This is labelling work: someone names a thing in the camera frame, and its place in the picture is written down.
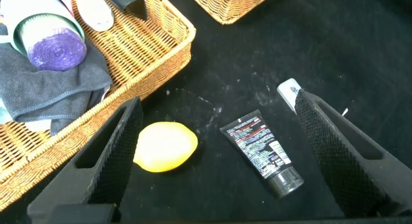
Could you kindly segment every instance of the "roll of bags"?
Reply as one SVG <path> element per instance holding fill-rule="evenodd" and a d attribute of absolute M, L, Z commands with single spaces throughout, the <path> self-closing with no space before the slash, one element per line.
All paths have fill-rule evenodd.
<path fill-rule="evenodd" d="M 65 71 L 78 66 L 86 45 L 73 23 L 53 14 L 39 14 L 20 24 L 19 38 L 38 70 Z"/>

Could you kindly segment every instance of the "yellow lemon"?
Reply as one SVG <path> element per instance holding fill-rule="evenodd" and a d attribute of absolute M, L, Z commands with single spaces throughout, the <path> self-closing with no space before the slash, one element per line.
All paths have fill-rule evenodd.
<path fill-rule="evenodd" d="M 197 146 L 198 138 L 183 124 L 157 122 L 140 132 L 133 161 L 149 172 L 165 172 L 184 163 Z"/>

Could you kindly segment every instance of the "black table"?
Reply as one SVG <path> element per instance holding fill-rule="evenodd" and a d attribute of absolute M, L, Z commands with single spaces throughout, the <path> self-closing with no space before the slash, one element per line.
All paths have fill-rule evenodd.
<path fill-rule="evenodd" d="M 181 167 L 153 174 L 135 165 L 121 211 L 131 220 L 339 218 L 297 118 L 276 88 L 293 77 L 412 168 L 412 0 L 267 0 L 222 26 L 193 0 L 170 0 L 197 28 L 192 61 L 144 100 L 145 126 L 176 121 L 199 146 Z M 219 132 L 255 109 L 305 184 L 282 200 Z M 7 208 L 25 208 L 53 175 Z"/>

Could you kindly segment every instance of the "woven basket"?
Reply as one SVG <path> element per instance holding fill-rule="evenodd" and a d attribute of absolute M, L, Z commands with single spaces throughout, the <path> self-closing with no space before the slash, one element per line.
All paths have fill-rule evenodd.
<path fill-rule="evenodd" d="M 114 86 L 101 103 L 51 138 L 24 124 L 0 125 L 0 210 L 72 157 L 119 105 L 135 96 L 146 98 L 190 61 L 193 25 L 168 0 L 145 3 L 148 21 L 112 6 L 115 25 L 102 33 L 81 21 L 74 4 L 88 39 L 106 57 Z"/>
<path fill-rule="evenodd" d="M 195 0 L 221 24 L 232 24 L 264 0 Z"/>

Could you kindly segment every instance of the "gray cloth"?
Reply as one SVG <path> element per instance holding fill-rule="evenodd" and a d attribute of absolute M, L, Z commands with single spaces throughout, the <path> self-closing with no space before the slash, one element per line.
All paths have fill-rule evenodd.
<path fill-rule="evenodd" d="M 0 34 L 7 33 L 0 24 Z M 52 120 L 61 129 L 100 102 L 112 85 L 103 55 L 88 41 L 86 58 L 67 71 L 39 71 L 10 44 L 0 44 L 0 98 L 17 122 Z"/>

